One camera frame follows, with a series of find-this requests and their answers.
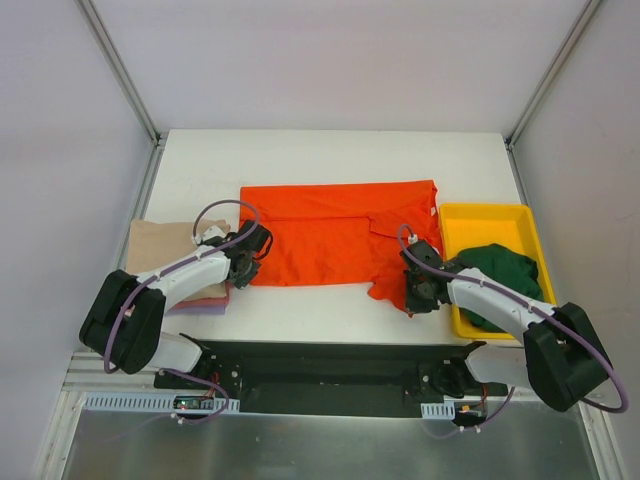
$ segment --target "folded beige towel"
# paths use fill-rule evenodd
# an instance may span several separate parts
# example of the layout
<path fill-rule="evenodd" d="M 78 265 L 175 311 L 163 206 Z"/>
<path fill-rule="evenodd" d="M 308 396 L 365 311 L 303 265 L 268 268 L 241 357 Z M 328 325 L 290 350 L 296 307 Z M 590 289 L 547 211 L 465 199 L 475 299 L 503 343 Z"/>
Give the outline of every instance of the folded beige towel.
<path fill-rule="evenodd" d="M 200 220 L 198 234 L 216 225 L 229 233 L 231 227 L 224 220 Z M 186 257 L 196 249 L 191 240 L 193 224 L 153 223 L 146 220 L 134 220 L 129 229 L 129 249 L 127 252 L 128 273 L 136 274 L 155 270 L 176 260 Z M 210 285 L 194 293 L 185 301 L 202 298 L 223 298 L 227 296 L 224 283 Z"/>

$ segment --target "white table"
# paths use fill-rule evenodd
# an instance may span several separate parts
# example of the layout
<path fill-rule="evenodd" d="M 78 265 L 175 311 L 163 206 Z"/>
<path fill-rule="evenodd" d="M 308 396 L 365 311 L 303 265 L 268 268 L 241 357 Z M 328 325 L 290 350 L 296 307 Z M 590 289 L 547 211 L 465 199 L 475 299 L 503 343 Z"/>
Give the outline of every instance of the white table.
<path fill-rule="evenodd" d="M 493 133 L 172 130 L 145 218 L 192 221 L 244 185 L 433 179 L 438 203 L 520 203 L 502 137 Z M 238 222 L 238 208 L 208 218 Z M 163 329 L 201 339 L 459 344 L 448 307 L 409 318 L 367 295 L 369 284 L 249 287 L 224 316 L 178 315 Z"/>

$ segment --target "orange t-shirt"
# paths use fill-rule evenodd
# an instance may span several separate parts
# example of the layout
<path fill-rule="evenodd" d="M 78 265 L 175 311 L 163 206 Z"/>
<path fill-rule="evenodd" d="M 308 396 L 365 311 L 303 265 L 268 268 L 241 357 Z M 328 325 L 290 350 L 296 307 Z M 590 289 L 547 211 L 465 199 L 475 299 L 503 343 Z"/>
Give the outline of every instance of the orange t-shirt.
<path fill-rule="evenodd" d="M 408 223 L 442 251 L 431 180 L 356 185 L 243 187 L 241 200 L 273 234 L 252 285 L 373 282 L 369 295 L 404 310 L 406 266 L 396 240 Z M 240 220 L 253 215 L 242 207 Z"/>

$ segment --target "white wall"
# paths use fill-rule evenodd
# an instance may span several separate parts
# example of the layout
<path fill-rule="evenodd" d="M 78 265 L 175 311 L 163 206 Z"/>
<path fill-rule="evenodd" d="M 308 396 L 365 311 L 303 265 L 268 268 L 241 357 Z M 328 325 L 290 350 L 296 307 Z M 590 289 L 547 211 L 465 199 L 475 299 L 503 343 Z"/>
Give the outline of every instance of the white wall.
<path fill-rule="evenodd" d="M 150 143 L 71 0 L 0 2 L 0 478 L 33 478 Z"/>
<path fill-rule="evenodd" d="M 161 130 L 509 133 L 586 0 L 96 0 Z"/>
<path fill-rule="evenodd" d="M 632 409 L 612 419 L 629 478 L 640 478 L 639 24 L 640 2 L 604 4 L 515 151 L 560 297 L 589 312 L 630 391 Z"/>

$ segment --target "yellow plastic box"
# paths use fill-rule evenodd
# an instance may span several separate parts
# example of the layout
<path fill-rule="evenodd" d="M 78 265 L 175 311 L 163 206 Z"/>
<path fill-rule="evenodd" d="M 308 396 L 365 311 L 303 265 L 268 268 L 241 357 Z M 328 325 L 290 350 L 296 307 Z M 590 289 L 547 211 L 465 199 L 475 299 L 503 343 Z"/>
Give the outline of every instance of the yellow plastic box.
<path fill-rule="evenodd" d="M 524 205 L 483 205 L 446 203 L 440 207 L 440 228 L 444 258 L 455 257 L 470 247 L 498 243 L 538 263 L 538 283 L 545 302 L 556 303 L 538 232 L 529 207 Z M 452 308 L 453 331 L 474 340 L 513 340 L 508 333 L 486 332 L 474 327 L 458 307 Z"/>

